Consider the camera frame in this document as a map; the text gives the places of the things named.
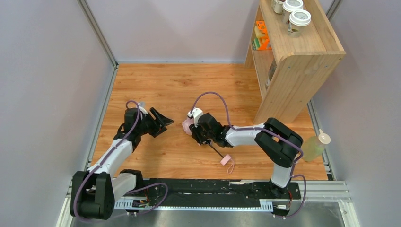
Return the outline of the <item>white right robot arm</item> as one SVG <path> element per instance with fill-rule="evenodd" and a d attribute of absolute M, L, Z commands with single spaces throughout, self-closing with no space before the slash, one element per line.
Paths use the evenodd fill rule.
<path fill-rule="evenodd" d="M 270 182 L 286 188 L 290 182 L 297 155 L 301 155 L 302 137 L 276 118 L 254 126 L 229 126 L 219 123 L 210 113 L 188 117 L 184 131 L 199 144 L 214 142 L 220 147 L 257 145 L 273 161 Z"/>

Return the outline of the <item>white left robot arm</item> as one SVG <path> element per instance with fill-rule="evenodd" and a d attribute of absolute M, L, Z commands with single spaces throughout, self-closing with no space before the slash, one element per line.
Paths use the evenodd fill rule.
<path fill-rule="evenodd" d="M 73 175 L 70 214 L 77 218 L 109 219 L 115 202 L 142 181 L 141 171 L 124 169 L 115 177 L 118 169 L 137 148 L 143 135 L 155 138 L 172 123 L 172 119 L 155 108 L 149 111 L 141 106 L 127 108 L 124 122 L 106 153 L 88 170 Z"/>

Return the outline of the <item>pink folding umbrella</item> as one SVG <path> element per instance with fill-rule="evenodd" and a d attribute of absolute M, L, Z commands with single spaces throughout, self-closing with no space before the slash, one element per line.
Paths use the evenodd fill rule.
<path fill-rule="evenodd" d="M 235 168 L 235 162 L 229 154 L 223 155 L 221 154 L 213 145 L 211 140 L 201 139 L 200 135 L 200 127 L 195 127 L 194 119 L 186 118 L 185 121 L 182 123 L 183 130 L 186 134 L 190 135 L 193 139 L 197 141 L 199 145 L 206 144 L 211 147 L 220 157 L 220 164 L 222 166 L 226 166 L 229 164 L 227 168 L 227 173 L 230 175 L 232 174 Z"/>

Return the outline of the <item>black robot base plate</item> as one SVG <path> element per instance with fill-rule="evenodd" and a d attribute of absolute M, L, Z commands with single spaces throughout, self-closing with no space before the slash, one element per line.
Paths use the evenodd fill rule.
<path fill-rule="evenodd" d="M 216 179 L 162 179 L 143 181 L 139 188 L 150 188 L 134 195 L 145 196 L 151 205 L 161 199 L 162 205 L 210 208 L 255 208 L 261 199 L 300 199 L 297 183 L 276 188 L 271 182 Z"/>

